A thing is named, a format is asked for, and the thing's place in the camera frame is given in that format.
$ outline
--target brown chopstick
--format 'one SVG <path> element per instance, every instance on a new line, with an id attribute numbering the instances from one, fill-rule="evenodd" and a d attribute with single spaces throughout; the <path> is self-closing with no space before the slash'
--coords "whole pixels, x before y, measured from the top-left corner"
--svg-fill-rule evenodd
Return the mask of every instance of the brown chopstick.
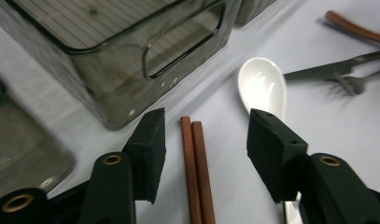
<path id="1" fill-rule="evenodd" d="M 377 42 L 380 42 L 380 34 L 373 32 L 371 30 L 368 30 L 364 27 L 361 27 L 357 24 L 355 24 L 352 21 L 347 20 L 343 16 L 339 15 L 338 13 L 330 10 L 326 13 L 326 18 L 334 23 L 335 25 L 338 25 L 339 27 L 344 28 L 348 32 L 359 35 Z"/>
<path id="2" fill-rule="evenodd" d="M 198 189 L 201 198 L 202 221 L 204 224 L 216 224 L 202 123 L 200 121 L 194 121 L 191 124 L 191 128 L 197 171 L 196 174 L 198 177 Z"/>
<path id="3" fill-rule="evenodd" d="M 189 200 L 190 223 L 202 224 L 201 203 L 196 176 L 195 156 L 193 153 L 190 117 L 181 117 L 181 136 L 183 139 L 184 162 L 186 165 L 187 194 Z"/>

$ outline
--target spoon bowl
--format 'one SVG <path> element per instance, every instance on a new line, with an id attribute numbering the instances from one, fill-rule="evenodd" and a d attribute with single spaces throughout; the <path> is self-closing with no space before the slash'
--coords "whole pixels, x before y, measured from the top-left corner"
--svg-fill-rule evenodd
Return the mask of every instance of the spoon bowl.
<path id="1" fill-rule="evenodd" d="M 274 114 L 284 121 L 286 116 L 287 86 L 280 68 L 271 60 L 252 58 L 245 62 L 238 76 L 242 102 L 251 108 Z"/>

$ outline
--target table surface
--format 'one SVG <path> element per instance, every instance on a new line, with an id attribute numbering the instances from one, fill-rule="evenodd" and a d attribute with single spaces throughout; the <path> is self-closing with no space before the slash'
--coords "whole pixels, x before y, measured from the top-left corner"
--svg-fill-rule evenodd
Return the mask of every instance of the table surface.
<path id="1" fill-rule="evenodd" d="M 204 125 L 217 223 L 283 223 L 281 206 L 273 203 L 246 155 L 248 114 L 239 97 L 237 73 L 253 57 L 268 58 L 287 73 L 380 50 L 378 44 L 325 25 L 323 15 L 330 9 L 380 33 L 380 0 L 276 2 L 245 27 L 235 27 L 227 46 L 148 109 L 164 107 L 193 77 L 208 74 L 179 104 L 166 109 L 167 153 L 157 200 L 153 205 L 136 202 L 137 223 L 190 223 L 182 116 Z M 353 75 L 379 69 L 380 62 L 369 63 Z M 48 83 L 41 87 L 43 99 L 23 101 L 77 160 L 74 171 L 49 193 L 53 197 L 87 180 L 100 155 L 121 150 L 139 119 L 120 131 L 108 131 L 52 77 L 43 78 Z M 25 95 L 18 83 L 12 86 Z M 63 105 L 67 109 L 59 116 L 45 113 L 46 107 Z M 324 152 L 344 159 L 369 188 L 380 191 L 380 78 L 355 97 L 332 82 L 290 82 L 286 123 L 309 144 L 308 154 Z"/>

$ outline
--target black knife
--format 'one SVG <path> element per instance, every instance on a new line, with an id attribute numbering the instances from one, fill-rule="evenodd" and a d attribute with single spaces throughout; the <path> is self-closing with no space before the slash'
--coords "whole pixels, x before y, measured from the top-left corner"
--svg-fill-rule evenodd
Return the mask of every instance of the black knife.
<path id="1" fill-rule="evenodd" d="M 339 77 L 350 74 L 352 68 L 363 63 L 380 59 L 380 50 L 374 53 L 363 54 L 338 63 L 328 63 L 318 67 L 307 68 L 301 71 L 286 73 L 286 81 L 306 80 L 326 77 Z"/>

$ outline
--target white spoon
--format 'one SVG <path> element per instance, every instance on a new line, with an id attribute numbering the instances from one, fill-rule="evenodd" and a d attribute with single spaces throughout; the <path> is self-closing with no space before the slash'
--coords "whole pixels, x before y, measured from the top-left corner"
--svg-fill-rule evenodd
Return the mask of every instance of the white spoon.
<path id="1" fill-rule="evenodd" d="M 253 58 L 243 64 L 238 77 L 239 94 L 248 113 L 251 108 L 274 114 L 283 122 L 286 115 L 287 87 L 280 68 L 271 60 Z M 286 223 L 303 224 L 299 200 L 285 202 Z"/>

